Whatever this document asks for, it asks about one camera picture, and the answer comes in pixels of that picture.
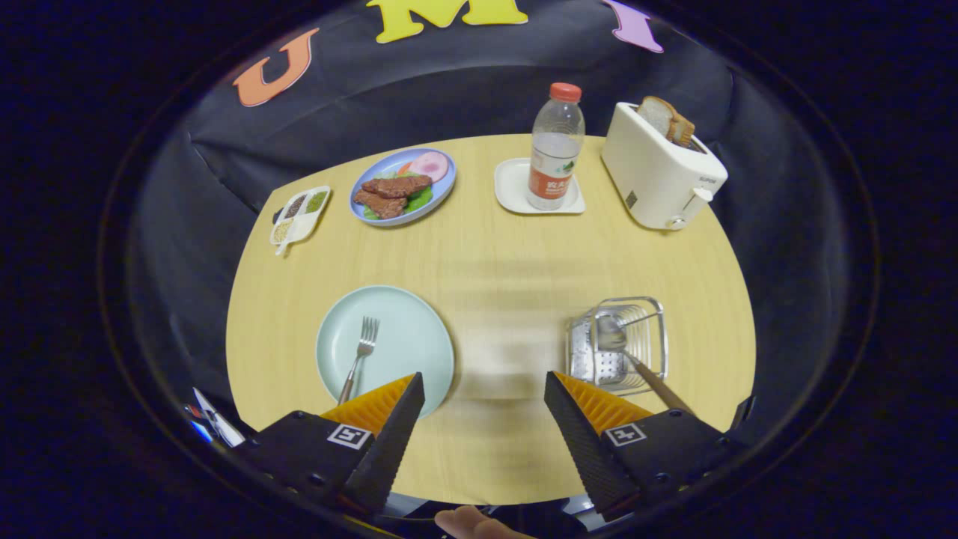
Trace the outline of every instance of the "orange letter u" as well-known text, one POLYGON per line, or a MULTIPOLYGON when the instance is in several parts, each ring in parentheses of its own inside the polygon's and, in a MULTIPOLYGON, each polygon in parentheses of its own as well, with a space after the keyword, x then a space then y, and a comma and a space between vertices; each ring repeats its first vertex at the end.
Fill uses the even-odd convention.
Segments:
POLYGON ((312 61, 309 38, 317 32, 319 32, 319 29, 314 28, 288 42, 280 49, 280 52, 286 52, 289 67, 279 79, 267 84, 262 77, 262 67, 269 61, 269 57, 261 59, 250 66, 249 69, 243 71, 242 75, 233 81, 233 86, 239 92, 239 102, 243 106, 262 105, 299 81, 312 61))

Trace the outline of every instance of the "plastic water bottle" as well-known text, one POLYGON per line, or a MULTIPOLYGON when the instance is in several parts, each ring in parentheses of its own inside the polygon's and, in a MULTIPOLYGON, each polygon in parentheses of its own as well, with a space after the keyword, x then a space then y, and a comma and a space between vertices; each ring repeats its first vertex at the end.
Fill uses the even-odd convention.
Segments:
POLYGON ((526 195, 534 208, 556 210, 562 206, 585 136, 581 97, 578 86, 554 82, 549 88, 549 101, 536 116, 526 195))

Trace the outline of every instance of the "steak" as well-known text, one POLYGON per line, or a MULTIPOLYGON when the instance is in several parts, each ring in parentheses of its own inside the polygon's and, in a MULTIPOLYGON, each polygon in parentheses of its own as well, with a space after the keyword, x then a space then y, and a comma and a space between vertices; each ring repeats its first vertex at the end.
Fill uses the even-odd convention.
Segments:
POLYGON ((357 204, 366 204, 380 219, 399 217, 402 215, 402 208, 406 207, 406 204, 409 203, 409 200, 406 199, 384 199, 375 193, 363 191, 362 189, 356 191, 356 196, 353 197, 353 201, 357 204))
POLYGON ((405 199, 413 193, 432 185, 432 178, 426 175, 375 177, 362 184, 363 191, 376 193, 384 199, 405 199))

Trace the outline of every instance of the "meat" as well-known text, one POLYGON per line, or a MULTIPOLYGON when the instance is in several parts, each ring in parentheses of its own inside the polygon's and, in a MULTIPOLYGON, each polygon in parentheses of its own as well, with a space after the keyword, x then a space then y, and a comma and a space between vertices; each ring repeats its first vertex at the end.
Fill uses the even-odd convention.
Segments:
POLYGON ((363 191, 376 193, 384 199, 405 199, 432 185, 426 175, 376 177, 362 184, 363 191))
POLYGON ((356 191, 356 196, 353 197, 353 201, 357 204, 366 204, 380 219, 399 217, 402 215, 402 208, 406 207, 406 204, 409 203, 409 200, 406 199, 384 199, 375 193, 370 193, 362 189, 356 191))
POLYGON ((433 183, 443 179, 448 170, 449 160, 439 152, 426 152, 409 163, 409 172, 429 176, 433 183))

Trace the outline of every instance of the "toast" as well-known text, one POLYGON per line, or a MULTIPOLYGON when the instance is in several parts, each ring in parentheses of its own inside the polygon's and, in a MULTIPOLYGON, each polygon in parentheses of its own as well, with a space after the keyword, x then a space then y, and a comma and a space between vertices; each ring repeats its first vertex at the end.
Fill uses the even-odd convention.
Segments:
POLYGON ((688 148, 692 143, 692 133, 695 132, 696 125, 679 114, 675 107, 664 99, 646 96, 636 112, 669 142, 682 148, 688 148))

